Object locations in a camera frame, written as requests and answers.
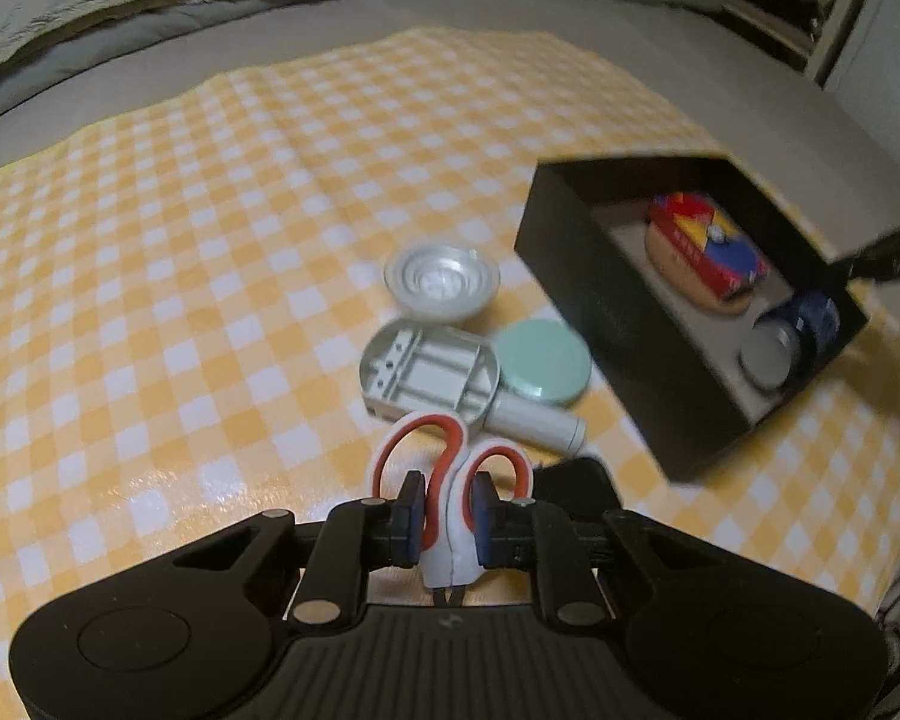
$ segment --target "white container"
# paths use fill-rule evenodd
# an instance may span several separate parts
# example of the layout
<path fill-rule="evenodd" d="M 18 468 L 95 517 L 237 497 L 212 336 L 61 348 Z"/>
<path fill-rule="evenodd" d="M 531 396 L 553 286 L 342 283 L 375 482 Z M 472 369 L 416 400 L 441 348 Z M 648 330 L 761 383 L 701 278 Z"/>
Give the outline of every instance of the white container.
<path fill-rule="evenodd" d="M 471 437 L 481 429 L 550 450 L 577 454 L 586 420 L 500 388 L 500 365 L 486 338 L 453 327 L 396 319 L 367 343 L 360 385 L 370 413 L 394 421 L 415 410 L 449 409 Z"/>

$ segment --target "black box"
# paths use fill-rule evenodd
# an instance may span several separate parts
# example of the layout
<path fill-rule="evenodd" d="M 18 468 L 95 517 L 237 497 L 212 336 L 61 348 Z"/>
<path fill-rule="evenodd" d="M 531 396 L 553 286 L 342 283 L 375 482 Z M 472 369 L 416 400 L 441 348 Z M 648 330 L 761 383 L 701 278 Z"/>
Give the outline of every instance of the black box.
<path fill-rule="evenodd" d="M 682 298 L 668 295 L 662 280 L 639 266 L 632 245 L 624 244 L 624 231 L 643 224 L 648 199 L 671 191 L 708 193 L 760 248 L 786 289 L 768 298 L 765 307 L 786 299 L 791 290 L 821 283 L 826 261 L 816 248 L 744 172 L 715 157 L 542 163 L 514 250 L 586 340 L 663 471 L 675 481 L 688 481 L 801 391 L 860 332 L 866 316 L 845 290 L 829 293 L 841 327 L 816 367 L 763 400 L 755 391 L 741 394 L 727 362 L 732 358 L 736 365 L 735 349 L 721 352 L 722 367 L 701 352 L 707 346 L 706 327 L 717 328 L 708 322 L 726 320 L 693 319 L 703 330 L 692 331 L 679 316 Z M 613 229 L 617 223 L 619 231 Z M 763 310 L 754 307 L 757 315 Z M 749 313 L 738 320 L 743 332 L 754 319 Z"/>

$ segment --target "bed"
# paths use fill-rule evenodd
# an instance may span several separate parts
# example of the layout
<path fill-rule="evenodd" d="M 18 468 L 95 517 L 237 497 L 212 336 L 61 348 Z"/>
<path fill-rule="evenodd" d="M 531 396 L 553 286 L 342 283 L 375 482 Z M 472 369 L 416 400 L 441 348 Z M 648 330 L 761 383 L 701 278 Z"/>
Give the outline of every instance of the bed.
<path fill-rule="evenodd" d="M 833 252 L 900 223 L 900 169 L 818 87 L 705 16 L 620 0 L 316 0 L 271 9 L 113 59 L 18 105 L 0 117 L 0 167 L 87 124 L 180 95 L 215 74 L 319 55 L 420 26 L 542 31 L 610 60 L 794 202 Z M 881 298 L 895 316 L 893 326 L 900 326 L 900 286 L 882 290 Z M 132 495 L 135 483 L 125 483 L 130 487 L 120 491 L 117 485 L 106 494 Z M 279 490 L 272 494 L 279 498 Z M 212 530 L 234 511 L 221 507 L 217 519 L 198 517 L 182 530 L 152 533 L 133 550 L 38 583 L 15 599 L 10 613 L 0 611 L 0 716 L 11 701 L 7 636 L 27 604 L 32 608 L 54 590 L 167 548 L 185 533 Z M 23 547 L 28 527 L 8 544 L 19 541 Z M 858 603 L 875 608 L 890 581 L 900 559 L 900 523 L 896 532 L 875 567 L 879 579 L 857 595 Z M 1 596 L 0 610 L 3 603 Z"/>

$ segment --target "metal lid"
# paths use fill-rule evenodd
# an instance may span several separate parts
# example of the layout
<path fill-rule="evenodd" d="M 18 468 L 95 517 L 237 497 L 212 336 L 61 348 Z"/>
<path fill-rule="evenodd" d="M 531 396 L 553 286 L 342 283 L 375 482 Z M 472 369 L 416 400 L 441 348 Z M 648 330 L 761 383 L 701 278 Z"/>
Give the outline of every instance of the metal lid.
<path fill-rule="evenodd" d="M 590 380 L 592 361 L 583 338 L 562 322 L 527 319 L 493 341 L 504 385 L 525 398 L 570 403 Z"/>
<path fill-rule="evenodd" d="M 423 242 L 392 257 L 384 281 L 414 319 L 455 324 L 487 307 L 500 288 L 500 271 L 472 248 Z"/>
<path fill-rule="evenodd" d="M 780 319 L 757 322 L 740 347 L 740 367 L 760 389 L 778 389 L 800 359 L 800 338 Z"/>

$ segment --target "yellow checkered tablecloth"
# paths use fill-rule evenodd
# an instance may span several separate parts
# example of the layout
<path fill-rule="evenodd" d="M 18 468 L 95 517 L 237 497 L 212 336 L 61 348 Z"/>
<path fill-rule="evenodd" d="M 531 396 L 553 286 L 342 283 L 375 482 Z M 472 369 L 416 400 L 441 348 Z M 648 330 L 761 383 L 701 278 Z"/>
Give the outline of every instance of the yellow checkered tablecloth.
<path fill-rule="evenodd" d="M 720 149 L 552 36 L 420 29 L 215 77 L 0 170 L 0 718 L 22 714 L 7 646 L 38 605 L 365 492 L 386 426 L 356 362 L 394 315 L 386 256 L 463 239 L 501 265 L 489 326 L 546 312 L 512 252 L 535 162 L 627 151 Z M 594 388 L 578 410 L 626 504 L 874 610 L 900 554 L 900 336 L 868 306 L 706 485 L 668 484 Z"/>

